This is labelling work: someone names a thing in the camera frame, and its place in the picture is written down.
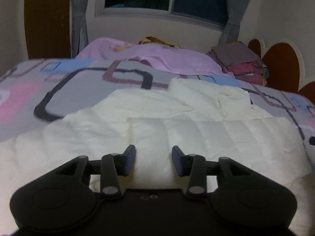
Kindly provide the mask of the grey curtain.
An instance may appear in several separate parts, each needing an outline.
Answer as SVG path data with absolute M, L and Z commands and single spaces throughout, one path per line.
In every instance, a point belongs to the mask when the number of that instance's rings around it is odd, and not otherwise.
M 240 24 L 250 0 L 226 0 L 227 23 L 218 41 L 219 44 L 232 43 L 238 40 Z
M 75 58 L 88 45 L 86 9 L 88 0 L 70 0 L 71 9 L 71 57 Z

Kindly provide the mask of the patterned grey pink bedsheet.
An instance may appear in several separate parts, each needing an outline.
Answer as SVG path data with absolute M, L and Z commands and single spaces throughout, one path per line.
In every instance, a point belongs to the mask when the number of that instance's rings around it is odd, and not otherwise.
M 174 74 L 136 61 L 41 59 L 19 63 L 1 76 L 1 140 L 7 140 L 91 107 L 117 89 L 165 90 Z M 304 140 L 314 137 L 314 104 L 307 98 L 233 78 L 210 75 L 197 80 L 240 87 L 251 103 L 288 118 Z

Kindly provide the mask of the brown wooden door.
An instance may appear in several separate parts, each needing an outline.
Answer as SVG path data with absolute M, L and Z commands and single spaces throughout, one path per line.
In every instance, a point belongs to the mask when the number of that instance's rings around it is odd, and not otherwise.
M 70 0 L 24 0 L 29 59 L 70 58 Z

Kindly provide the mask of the left grey curtain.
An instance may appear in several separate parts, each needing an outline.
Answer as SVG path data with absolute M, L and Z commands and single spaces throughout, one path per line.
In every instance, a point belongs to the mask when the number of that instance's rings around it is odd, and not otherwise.
M 71 57 L 75 58 L 88 45 L 86 9 L 88 0 L 70 0 L 71 9 Z

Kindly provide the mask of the red heart-shaped headboard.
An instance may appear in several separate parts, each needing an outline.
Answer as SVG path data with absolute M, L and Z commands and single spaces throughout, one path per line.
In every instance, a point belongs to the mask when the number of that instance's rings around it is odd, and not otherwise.
M 254 38 L 248 48 L 256 53 L 269 70 L 267 87 L 296 93 L 314 102 L 314 80 L 305 84 L 305 66 L 298 47 L 289 40 L 265 46 L 262 39 Z

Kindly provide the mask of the right grey curtain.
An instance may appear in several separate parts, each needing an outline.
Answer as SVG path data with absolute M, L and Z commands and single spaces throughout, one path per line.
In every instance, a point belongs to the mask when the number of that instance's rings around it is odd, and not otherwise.
M 227 23 L 218 41 L 219 44 L 232 43 L 238 40 L 240 24 L 250 0 L 226 0 Z

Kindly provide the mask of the yellow cloth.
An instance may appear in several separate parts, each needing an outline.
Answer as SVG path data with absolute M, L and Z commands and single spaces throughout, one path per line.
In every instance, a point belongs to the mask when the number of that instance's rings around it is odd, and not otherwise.
M 163 40 L 158 39 L 158 38 L 153 37 L 153 36 L 147 36 L 138 42 L 139 45 L 140 44 L 148 44 L 148 43 L 155 43 L 155 44 L 159 44 L 159 45 L 163 45 L 163 46 L 175 47 L 175 48 L 180 48 L 180 49 L 182 48 L 180 45 L 173 44 L 173 43 L 170 43 L 168 41 L 163 41 Z

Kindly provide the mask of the pink blanket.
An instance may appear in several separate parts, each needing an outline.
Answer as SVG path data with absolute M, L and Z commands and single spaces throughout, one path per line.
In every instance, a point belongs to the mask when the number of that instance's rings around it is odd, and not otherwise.
M 207 54 L 158 43 L 134 44 L 112 38 L 98 38 L 76 56 L 77 59 L 138 61 L 160 71 L 179 75 L 221 75 L 221 66 Z

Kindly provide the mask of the stack of folded clothes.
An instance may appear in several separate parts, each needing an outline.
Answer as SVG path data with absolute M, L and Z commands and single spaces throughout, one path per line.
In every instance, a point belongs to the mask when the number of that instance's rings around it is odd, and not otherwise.
M 224 73 L 232 73 L 237 80 L 267 85 L 269 71 L 261 58 L 242 42 L 217 45 L 207 53 Z

